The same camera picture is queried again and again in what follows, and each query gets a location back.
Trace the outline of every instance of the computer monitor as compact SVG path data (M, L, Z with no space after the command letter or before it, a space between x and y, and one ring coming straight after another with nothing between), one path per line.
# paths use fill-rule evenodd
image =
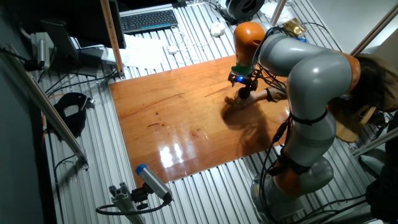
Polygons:
M46 32L54 43L57 51L53 58L42 54L48 52L42 50L46 46L37 43L38 61L46 58L45 67L58 72L96 75L103 51L80 48L98 44L112 47L100 0L12 0L8 4L25 31ZM116 0L109 0L109 6L119 48L126 48ZM79 50L71 37L78 40Z
M82 47L90 43L111 47L100 0L12 0L8 4L28 33L46 32L42 20L58 20ZM109 6L119 48L126 48L116 0L109 0Z

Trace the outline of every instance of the black headphones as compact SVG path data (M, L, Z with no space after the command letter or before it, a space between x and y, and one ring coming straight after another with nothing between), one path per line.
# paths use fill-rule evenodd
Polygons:
M265 0L226 0L228 17L235 20L235 24L250 21L260 11Z
M78 112L66 116L65 109L70 106L77 106ZM54 108L57 110L58 114L61 116L75 138L80 136L81 132L85 128L86 108L92 107L93 104L91 102L91 98L82 93L67 93L60 98L57 104L54 105ZM47 131L55 133L60 139L57 130L54 129L49 120L47 120Z

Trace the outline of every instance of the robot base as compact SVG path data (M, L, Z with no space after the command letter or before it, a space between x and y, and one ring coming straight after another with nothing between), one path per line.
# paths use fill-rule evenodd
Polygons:
M272 186L274 185L273 177L268 176L265 180L265 186ZM251 191L251 198L254 202L257 211L259 212L259 222L260 223L270 223L269 219L266 216L263 206L261 205L260 195L259 195L259 183L260 183L260 175L257 175L251 183L250 191ZM295 215L297 212L304 209L303 204L297 198L292 198L285 195L285 198L280 198L281 200L272 200L271 201L267 198L267 205L271 211L272 216L278 221L283 223L283 219L289 216Z

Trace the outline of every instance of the table surface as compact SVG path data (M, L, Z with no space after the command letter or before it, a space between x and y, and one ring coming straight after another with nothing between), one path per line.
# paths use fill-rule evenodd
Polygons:
M241 86L227 81L235 63L230 56L110 85L133 170L145 163L169 182L269 147L288 102L229 106Z

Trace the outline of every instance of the white paper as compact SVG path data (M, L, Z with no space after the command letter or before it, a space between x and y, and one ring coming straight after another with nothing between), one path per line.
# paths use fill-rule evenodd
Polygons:
M163 42L124 35L126 48L119 49L124 66L162 69ZM108 49L108 61L115 62L113 49Z
M276 2L267 2L261 7L260 11L268 18L272 18L272 15L274 14L276 9L276 5L277 5ZM293 15L292 13L290 13L289 9L285 6L284 9L282 10L282 13L279 16L277 25L282 25L291 19L293 19Z

